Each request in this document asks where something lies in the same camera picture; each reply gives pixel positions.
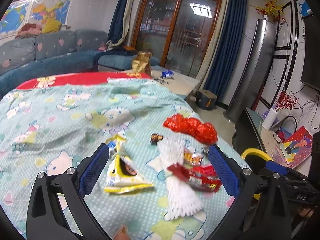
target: trash bin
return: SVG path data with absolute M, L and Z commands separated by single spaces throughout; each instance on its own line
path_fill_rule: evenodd
M 204 110 L 212 110 L 217 101 L 217 96 L 208 90 L 199 90 L 196 105 Z

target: ceiling light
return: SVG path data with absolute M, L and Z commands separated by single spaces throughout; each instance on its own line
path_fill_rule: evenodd
M 190 6 L 195 15 L 200 15 L 207 18 L 212 18 L 211 9 L 209 6 L 201 5 L 197 3 L 190 3 Z

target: glass door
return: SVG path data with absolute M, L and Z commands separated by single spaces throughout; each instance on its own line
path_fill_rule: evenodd
M 216 18 L 216 0 L 182 0 L 165 67 L 196 77 Z
M 178 0 L 147 0 L 135 48 L 161 60 Z

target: gold paper bag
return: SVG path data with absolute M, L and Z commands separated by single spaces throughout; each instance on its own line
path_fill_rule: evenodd
M 152 56 L 151 52 L 139 51 L 137 57 L 132 60 L 132 70 L 134 73 L 146 73 L 151 76 L 151 68 L 149 60 Z

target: blue curtain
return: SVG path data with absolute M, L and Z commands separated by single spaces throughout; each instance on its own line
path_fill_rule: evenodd
M 111 26 L 108 33 L 108 41 L 116 44 L 122 38 L 124 10 L 128 0 L 118 0 L 118 4 L 113 14 Z
M 204 89 L 217 95 L 218 101 L 222 100 L 236 63 L 246 10 L 247 0 L 229 0 L 217 52 L 204 85 Z

